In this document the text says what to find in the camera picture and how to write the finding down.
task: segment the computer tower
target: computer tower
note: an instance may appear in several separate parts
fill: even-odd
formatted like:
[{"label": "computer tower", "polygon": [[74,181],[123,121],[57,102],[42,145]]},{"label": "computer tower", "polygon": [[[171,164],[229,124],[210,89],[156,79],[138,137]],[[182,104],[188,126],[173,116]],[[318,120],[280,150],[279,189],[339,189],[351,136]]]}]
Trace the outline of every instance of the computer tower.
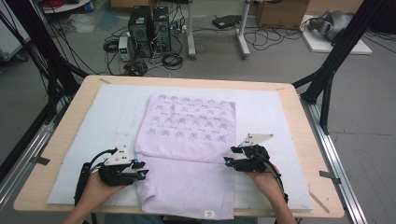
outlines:
[{"label": "computer tower", "polygon": [[155,49],[155,43],[151,43],[151,41],[155,34],[150,7],[133,7],[128,22],[128,29],[131,34],[132,44],[136,47],[136,57],[151,57],[151,49]]},{"label": "computer tower", "polygon": [[169,31],[168,7],[155,7],[152,17],[154,20],[155,35],[157,35],[157,49],[171,50],[171,34]]}]

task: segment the lavender towel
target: lavender towel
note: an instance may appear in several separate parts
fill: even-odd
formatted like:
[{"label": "lavender towel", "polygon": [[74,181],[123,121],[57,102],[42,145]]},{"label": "lavender towel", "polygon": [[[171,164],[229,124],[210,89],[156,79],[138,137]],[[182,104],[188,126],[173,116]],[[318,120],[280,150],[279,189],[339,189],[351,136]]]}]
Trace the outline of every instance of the lavender towel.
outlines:
[{"label": "lavender towel", "polygon": [[137,184],[148,213],[203,219],[233,218],[235,146],[232,102],[154,94],[135,143],[150,169]]}]

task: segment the cardboard box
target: cardboard box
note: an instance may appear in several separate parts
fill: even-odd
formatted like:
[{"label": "cardboard box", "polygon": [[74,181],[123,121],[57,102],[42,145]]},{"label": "cardboard box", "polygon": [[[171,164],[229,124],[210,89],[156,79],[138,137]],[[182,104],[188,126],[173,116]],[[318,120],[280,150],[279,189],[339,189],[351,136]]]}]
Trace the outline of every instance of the cardboard box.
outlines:
[{"label": "cardboard box", "polygon": [[306,15],[321,16],[326,11],[341,10],[344,13],[356,13],[363,0],[311,0]]},{"label": "cardboard box", "polygon": [[299,29],[309,0],[282,0],[277,4],[259,3],[256,20],[259,27]]},{"label": "cardboard box", "polygon": [[135,6],[153,7],[153,0],[110,0],[111,7],[115,8],[133,8]]}]

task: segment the gray floor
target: gray floor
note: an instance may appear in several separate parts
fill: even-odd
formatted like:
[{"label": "gray floor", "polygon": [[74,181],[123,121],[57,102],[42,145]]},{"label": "gray floor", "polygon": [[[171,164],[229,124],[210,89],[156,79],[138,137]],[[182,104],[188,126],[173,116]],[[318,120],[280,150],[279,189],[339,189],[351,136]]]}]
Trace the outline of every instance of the gray floor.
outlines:
[{"label": "gray floor", "polygon": [[[85,12],[75,10],[58,16],[65,20],[70,13]],[[127,24],[127,20],[117,17],[120,14],[106,9],[104,4],[90,14],[95,17],[97,24],[92,34],[67,34],[71,47],[95,72],[106,70],[105,52],[102,49],[104,39]],[[196,20],[196,24],[210,27],[211,19],[201,18]],[[304,40],[299,38],[284,40],[264,51],[249,46],[251,56],[242,60],[233,33],[209,32],[196,34],[197,59],[192,61],[186,57],[185,36],[180,40],[184,44],[181,55],[185,57],[182,68],[170,71],[170,75],[162,69],[153,69],[147,73],[148,77],[292,83],[319,69],[328,55],[310,52]],[[373,37],[373,40],[396,50],[394,41],[378,37]],[[349,55],[338,70],[332,88],[329,130],[368,222],[396,223],[396,181],[392,172],[396,161],[396,102],[393,96],[396,93],[393,88],[396,83],[395,53],[367,39],[363,38],[363,41],[373,54]],[[123,63],[116,56],[110,68],[113,73],[119,74],[122,66]],[[81,68],[91,72],[83,65]],[[3,162],[47,98],[32,60],[2,64],[0,92],[0,162]],[[12,203],[20,187],[21,184],[16,186],[14,194],[1,211],[0,223],[61,222],[65,214],[14,211]],[[272,221],[263,218],[260,223]],[[307,218],[301,223],[348,223],[348,218]]]}]

